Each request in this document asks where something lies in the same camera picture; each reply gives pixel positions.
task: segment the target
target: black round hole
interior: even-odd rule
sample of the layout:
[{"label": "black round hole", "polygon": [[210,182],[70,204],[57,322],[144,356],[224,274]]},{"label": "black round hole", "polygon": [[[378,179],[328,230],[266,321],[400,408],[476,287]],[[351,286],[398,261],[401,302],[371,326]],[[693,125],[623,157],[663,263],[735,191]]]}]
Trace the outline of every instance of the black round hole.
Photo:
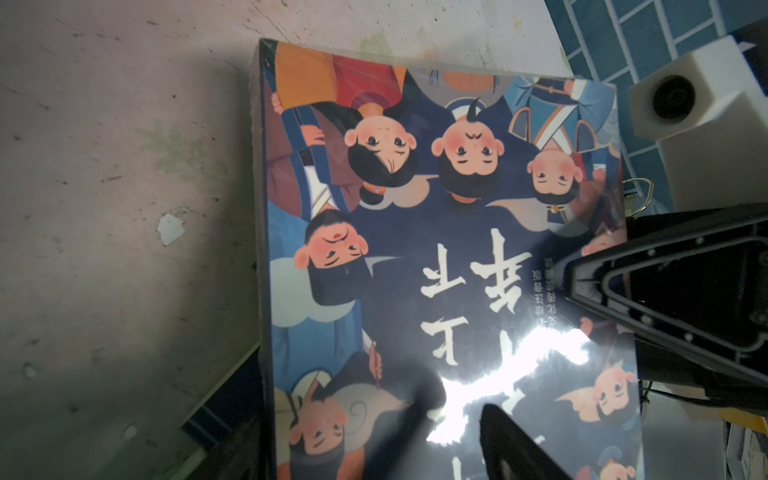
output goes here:
[{"label": "black round hole", "polygon": [[694,109],[696,89],[685,77],[665,78],[654,94],[654,111],[664,120],[682,120]]}]

